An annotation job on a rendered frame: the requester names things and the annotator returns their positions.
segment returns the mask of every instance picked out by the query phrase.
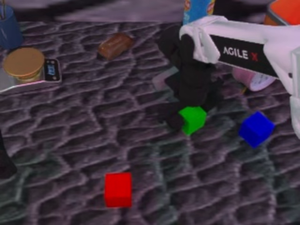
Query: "red cube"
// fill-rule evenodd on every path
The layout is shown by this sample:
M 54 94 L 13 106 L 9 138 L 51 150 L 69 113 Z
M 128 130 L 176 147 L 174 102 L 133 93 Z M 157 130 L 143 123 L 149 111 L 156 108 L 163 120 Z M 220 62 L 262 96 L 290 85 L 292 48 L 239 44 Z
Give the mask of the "red cube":
M 104 199 L 107 207 L 131 207 L 131 173 L 108 173 L 105 175 Z

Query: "kitchen scale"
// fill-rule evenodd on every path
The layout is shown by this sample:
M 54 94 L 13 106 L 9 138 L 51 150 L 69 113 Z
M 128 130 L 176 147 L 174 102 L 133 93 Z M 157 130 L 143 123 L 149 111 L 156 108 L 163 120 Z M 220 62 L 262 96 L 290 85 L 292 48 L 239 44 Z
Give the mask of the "kitchen scale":
M 0 94 L 13 94 L 52 87 L 61 82 L 60 64 L 56 59 L 45 59 L 40 78 L 32 82 L 22 82 L 0 69 Z

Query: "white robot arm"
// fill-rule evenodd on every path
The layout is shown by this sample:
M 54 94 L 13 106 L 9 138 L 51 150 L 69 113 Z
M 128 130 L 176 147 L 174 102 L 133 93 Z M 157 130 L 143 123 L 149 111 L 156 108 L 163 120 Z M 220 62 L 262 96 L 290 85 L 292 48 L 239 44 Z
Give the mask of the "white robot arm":
M 224 63 L 279 79 L 291 95 L 292 126 L 300 139 L 300 26 L 268 26 L 209 15 L 186 24 L 194 59 Z

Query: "red letter x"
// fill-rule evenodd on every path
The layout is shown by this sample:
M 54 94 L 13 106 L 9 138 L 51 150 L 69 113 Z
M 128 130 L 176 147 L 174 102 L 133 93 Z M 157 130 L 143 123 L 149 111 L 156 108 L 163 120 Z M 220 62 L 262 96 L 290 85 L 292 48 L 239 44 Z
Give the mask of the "red letter x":
M 252 60 L 253 61 L 256 61 L 256 62 L 258 61 L 258 59 L 257 59 L 257 53 L 252 52 L 251 56 L 252 56 Z

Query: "blue can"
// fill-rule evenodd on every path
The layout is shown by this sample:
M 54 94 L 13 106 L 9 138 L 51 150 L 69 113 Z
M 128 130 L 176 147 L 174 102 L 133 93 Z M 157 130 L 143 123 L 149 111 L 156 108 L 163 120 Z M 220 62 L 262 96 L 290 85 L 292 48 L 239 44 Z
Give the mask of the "blue can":
M 216 0 L 185 0 L 183 25 L 213 14 Z
M 22 45 L 24 38 L 20 26 L 15 18 L 14 10 L 10 6 L 0 6 L 0 46 L 11 50 Z

